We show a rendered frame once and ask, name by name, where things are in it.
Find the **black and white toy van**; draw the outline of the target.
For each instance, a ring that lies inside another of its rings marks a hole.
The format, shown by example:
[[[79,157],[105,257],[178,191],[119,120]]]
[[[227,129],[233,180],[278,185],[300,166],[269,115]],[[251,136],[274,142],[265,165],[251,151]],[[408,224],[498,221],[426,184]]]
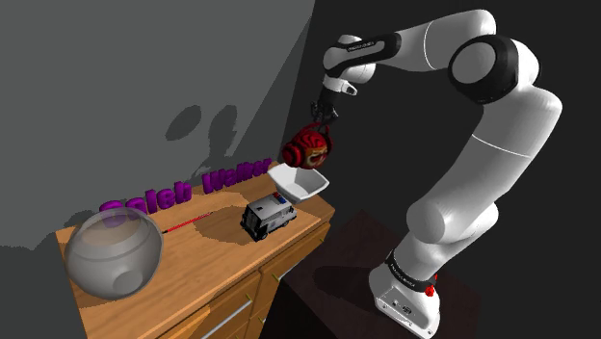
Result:
[[[240,225],[258,242],[275,230],[285,227],[296,217],[297,210],[293,204],[274,192],[249,203],[242,214]]]

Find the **clear glass fishbowl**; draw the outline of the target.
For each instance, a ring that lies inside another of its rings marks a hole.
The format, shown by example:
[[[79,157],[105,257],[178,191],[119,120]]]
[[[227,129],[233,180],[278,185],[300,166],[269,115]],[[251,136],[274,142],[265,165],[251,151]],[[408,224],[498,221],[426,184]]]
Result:
[[[77,227],[65,246],[69,278],[84,292],[120,300],[141,291],[158,270],[161,229],[138,209],[98,212]]]

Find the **purple letter sign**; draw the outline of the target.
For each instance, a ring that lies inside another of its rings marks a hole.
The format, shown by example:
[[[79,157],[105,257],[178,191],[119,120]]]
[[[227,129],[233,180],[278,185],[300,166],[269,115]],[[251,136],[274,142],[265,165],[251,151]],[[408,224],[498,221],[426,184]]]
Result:
[[[266,158],[255,162],[239,163],[235,169],[219,169],[204,173],[200,176],[201,189],[205,194],[211,194],[223,188],[250,180],[253,177],[265,174],[272,161],[271,158]],[[193,186],[190,183],[176,181],[173,183],[172,188],[160,191],[149,189],[144,192],[143,196],[127,199],[125,202],[121,202],[120,200],[106,201],[99,206],[98,210],[103,212],[109,209],[127,207],[151,215],[159,210],[170,209],[174,205],[190,201],[192,195]]]

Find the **dark robot stand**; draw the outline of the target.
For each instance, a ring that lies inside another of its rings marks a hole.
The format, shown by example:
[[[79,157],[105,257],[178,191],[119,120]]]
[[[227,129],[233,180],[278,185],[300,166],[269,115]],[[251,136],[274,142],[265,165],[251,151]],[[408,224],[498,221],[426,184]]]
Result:
[[[361,211],[283,278],[259,339],[477,339],[481,299],[449,252]]]

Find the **wooden chest of drawers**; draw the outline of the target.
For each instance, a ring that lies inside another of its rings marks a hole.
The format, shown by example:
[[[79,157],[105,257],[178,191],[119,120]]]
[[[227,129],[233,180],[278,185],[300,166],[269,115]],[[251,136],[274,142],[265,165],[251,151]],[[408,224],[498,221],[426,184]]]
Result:
[[[248,203],[272,194],[271,178],[205,194],[153,214],[164,234],[151,281],[124,300],[72,289],[87,339],[258,339],[275,291],[287,273],[324,240],[334,209],[319,196],[297,205],[297,217],[263,241],[240,225]]]

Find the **white square bowl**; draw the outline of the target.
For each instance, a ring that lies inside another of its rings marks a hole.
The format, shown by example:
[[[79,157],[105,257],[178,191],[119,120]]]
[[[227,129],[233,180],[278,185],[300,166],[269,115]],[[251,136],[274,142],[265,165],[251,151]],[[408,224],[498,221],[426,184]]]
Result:
[[[276,190],[293,204],[301,203],[328,187],[329,181],[316,169],[280,164],[268,170]]]

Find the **red pen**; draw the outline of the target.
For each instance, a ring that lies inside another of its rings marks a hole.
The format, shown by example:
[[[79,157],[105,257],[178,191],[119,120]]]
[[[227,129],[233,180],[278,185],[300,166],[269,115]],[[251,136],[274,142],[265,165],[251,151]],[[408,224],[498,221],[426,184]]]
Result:
[[[185,222],[181,222],[181,223],[179,223],[179,224],[177,224],[177,225],[174,225],[174,226],[172,226],[172,227],[169,227],[169,228],[167,228],[166,230],[162,231],[162,234],[167,234],[167,233],[170,233],[170,232],[172,232],[173,230],[176,230],[176,229],[178,229],[178,228],[181,228],[181,227],[183,227],[183,226],[186,226],[186,225],[188,225],[188,224],[191,224],[191,223],[197,222],[197,221],[199,221],[199,220],[202,220],[202,219],[204,219],[204,218],[206,218],[206,217],[209,217],[209,216],[211,216],[212,214],[213,214],[213,212],[208,212],[208,213],[205,213],[205,214],[199,215],[199,216],[197,216],[197,217],[194,217],[194,218],[192,218],[192,219],[190,219],[190,220],[187,220],[187,221],[185,221]]]

